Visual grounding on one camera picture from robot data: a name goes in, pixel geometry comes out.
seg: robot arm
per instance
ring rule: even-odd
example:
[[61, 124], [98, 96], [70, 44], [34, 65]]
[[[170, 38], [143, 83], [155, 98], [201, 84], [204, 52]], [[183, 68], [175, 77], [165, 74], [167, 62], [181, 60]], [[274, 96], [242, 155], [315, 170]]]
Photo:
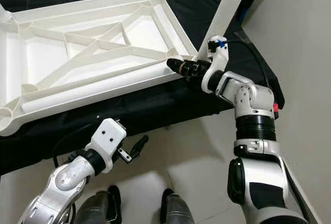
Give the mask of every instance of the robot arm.
[[82, 194], [87, 179], [100, 172], [108, 173], [116, 154], [130, 162], [148, 141], [144, 136], [129, 155], [121, 148], [125, 137], [125, 128], [120, 123], [111, 118], [103, 120], [85, 149], [74, 152], [69, 157], [70, 163], [51, 173], [45, 190], [29, 204], [18, 224], [66, 223], [70, 207]]
[[170, 58], [167, 65], [234, 106], [237, 158], [229, 166], [230, 199], [241, 205], [247, 223], [307, 223], [285, 207], [289, 186], [276, 142], [273, 92], [231, 71], [223, 72], [228, 61], [225, 38], [210, 39], [208, 56], [211, 63]]

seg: black fabric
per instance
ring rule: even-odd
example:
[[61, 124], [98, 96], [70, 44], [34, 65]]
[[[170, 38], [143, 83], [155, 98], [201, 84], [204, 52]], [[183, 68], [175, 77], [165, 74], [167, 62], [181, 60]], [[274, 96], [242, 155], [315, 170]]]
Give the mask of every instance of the black fabric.
[[[75, 0], [0, 0], [11, 11], [60, 4]], [[220, 0], [167, 0], [186, 34], [198, 49], [215, 14]], [[240, 25], [232, 21], [225, 36], [238, 39], [244, 34]], [[264, 84], [260, 69], [253, 56], [239, 44], [229, 46], [230, 60], [227, 70]], [[280, 108], [283, 95], [277, 77], [263, 63]], [[219, 113], [231, 108], [225, 101], [197, 91], [184, 79], [146, 88], [124, 96], [115, 97], [67, 112], [45, 117], [24, 124], [15, 134], [0, 137], [0, 174], [10, 172], [50, 158], [54, 145], [63, 136], [88, 123], [89, 127], [74, 135], [70, 142], [58, 148], [64, 153], [82, 148], [89, 142], [91, 134], [100, 120], [119, 118], [127, 128], [128, 135], [145, 132], [162, 126], [190, 120], [200, 116]]]
[[275, 216], [270, 219], [264, 220], [261, 224], [306, 224], [307, 222], [303, 219], [299, 219], [294, 216]]
[[285, 207], [283, 189], [269, 184], [249, 183], [250, 197], [257, 209]]

